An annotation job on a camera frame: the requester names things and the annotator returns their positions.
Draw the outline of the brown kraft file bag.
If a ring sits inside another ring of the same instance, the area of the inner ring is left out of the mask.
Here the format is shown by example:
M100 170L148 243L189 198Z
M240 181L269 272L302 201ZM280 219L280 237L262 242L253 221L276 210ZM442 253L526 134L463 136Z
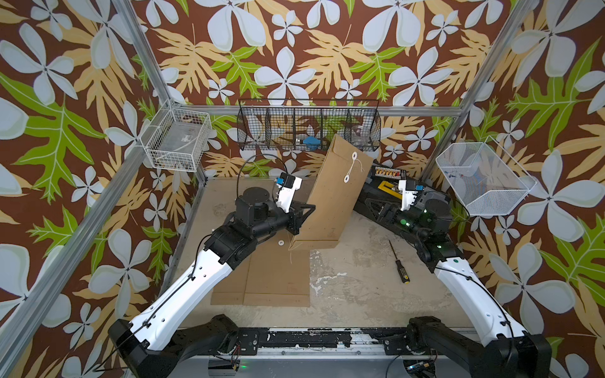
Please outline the brown kraft file bag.
M245 261L217 284L210 303L213 306L235 306L244 304L250 262Z
M280 231L248 258L244 305L310 305L310 252L290 250L290 242L291 234Z
M324 250L340 242L373 159L336 135L307 200L315 211L291 240L290 250Z

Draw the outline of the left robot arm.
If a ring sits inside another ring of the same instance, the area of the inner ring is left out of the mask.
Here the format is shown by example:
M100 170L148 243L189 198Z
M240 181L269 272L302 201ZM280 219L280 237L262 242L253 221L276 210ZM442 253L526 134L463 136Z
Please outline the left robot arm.
M203 238L190 267L152 305L131 321L116 321L109 336L116 352L136 377L167 377L197 355L233 354L239 328L225 315L188 329L182 322L198 303L229 276L261 243L286 230L299 234L315 210L294 199L301 180L276 181L277 195L249 187L236 197L236 209Z

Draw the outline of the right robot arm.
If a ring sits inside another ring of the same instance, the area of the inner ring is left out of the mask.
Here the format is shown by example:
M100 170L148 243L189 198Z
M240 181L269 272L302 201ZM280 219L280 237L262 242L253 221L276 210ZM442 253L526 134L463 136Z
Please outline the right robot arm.
M407 210L379 198L365 198L355 210L411 244L419 259L452 293L477 332L471 340L434 316L410 319L406 349L434 351L472 377L546 377L551 346L529 333L478 279L448 234L452 216L447 199L420 201Z

